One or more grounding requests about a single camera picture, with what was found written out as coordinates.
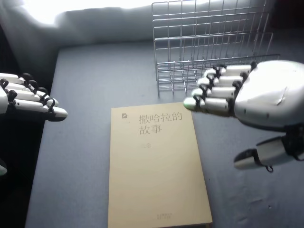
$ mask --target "white robotic hand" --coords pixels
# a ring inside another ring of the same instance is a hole
[[[184,100],[192,111],[235,117],[241,123],[286,132],[235,157],[237,169],[266,167],[304,159],[304,64],[274,60],[250,65],[214,66]]]
[[[0,73],[0,115],[35,121],[63,121],[66,110],[58,107],[45,88],[39,87],[29,74],[21,76]],[[0,176],[7,172],[0,159]]]

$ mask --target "robotic hand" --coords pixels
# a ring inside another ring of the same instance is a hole
[[[45,88],[39,87],[31,75],[0,73],[0,115],[38,121],[63,121],[67,112],[58,107],[58,101],[50,97]],[[0,176],[6,172],[6,165],[0,159]]]
[[[196,112],[235,117],[241,123],[285,132],[238,154],[237,169],[304,160],[304,64],[275,60],[214,66],[197,81],[184,106]]]

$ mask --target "metal file holder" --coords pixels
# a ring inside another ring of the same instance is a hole
[[[216,64],[279,59],[279,54],[268,54],[273,33],[266,32],[269,14],[265,6],[266,0],[153,3],[158,95],[162,89],[187,93]]]

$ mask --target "book cover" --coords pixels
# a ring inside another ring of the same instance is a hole
[[[113,108],[108,228],[212,222],[191,112],[182,103]]]

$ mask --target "gray tablecloth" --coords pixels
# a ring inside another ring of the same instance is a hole
[[[106,228],[111,108],[182,101],[184,93],[158,98],[149,42],[63,49],[51,95],[69,116],[45,124],[26,228]],[[303,226],[303,163],[273,174],[233,168],[237,153],[276,133],[232,118],[193,121],[215,228]]]

